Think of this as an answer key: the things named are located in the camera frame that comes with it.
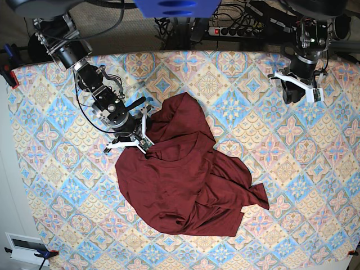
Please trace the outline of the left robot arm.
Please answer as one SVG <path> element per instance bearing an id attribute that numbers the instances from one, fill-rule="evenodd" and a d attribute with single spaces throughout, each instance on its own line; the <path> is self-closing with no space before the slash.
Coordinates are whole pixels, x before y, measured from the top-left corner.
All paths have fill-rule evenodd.
<path id="1" fill-rule="evenodd" d="M 327 65 L 316 69 L 323 52 L 330 44 L 329 21 L 342 15 L 347 1 L 279 1 L 296 15 L 296 31 L 292 38 L 294 53 L 288 56 L 290 66 L 275 72 L 281 81 L 282 98 L 295 104 L 303 97 L 308 102 L 323 101 L 323 90 L 316 78 L 326 75 Z"/>

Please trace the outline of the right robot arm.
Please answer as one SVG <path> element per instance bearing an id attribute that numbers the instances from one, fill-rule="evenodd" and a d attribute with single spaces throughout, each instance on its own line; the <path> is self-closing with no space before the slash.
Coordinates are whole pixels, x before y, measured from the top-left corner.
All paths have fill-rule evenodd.
<path id="1" fill-rule="evenodd" d="M 146 152 L 153 146 L 146 135 L 151 105 L 146 104 L 145 97 L 124 104 L 121 78 L 108 74 L 105 65 L 96 67 L 87 61 L 91 48 L 80 38 L 70 14 L 33 19 L 33 25 L 38 40 L 53 61 L 73 71 L 76 90 L 91 94 L 92 112 L 106 126 L 104 133 L 114 136 L 104 152 L 119 147 L 137 147 Z"/>

